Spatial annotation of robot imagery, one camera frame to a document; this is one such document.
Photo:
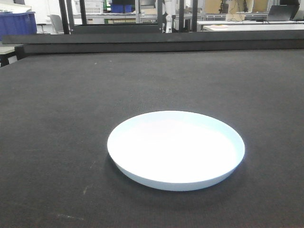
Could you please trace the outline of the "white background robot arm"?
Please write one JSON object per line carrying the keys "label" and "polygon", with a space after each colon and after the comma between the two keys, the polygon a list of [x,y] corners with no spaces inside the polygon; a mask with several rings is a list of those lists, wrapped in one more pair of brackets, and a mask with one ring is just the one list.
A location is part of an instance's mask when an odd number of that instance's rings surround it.
{"label": "white background robot arm", "polygon": [[176,3],[174,0],[164,0],[165,9],[165,33],[172,33],[173,21],[176,17]]}

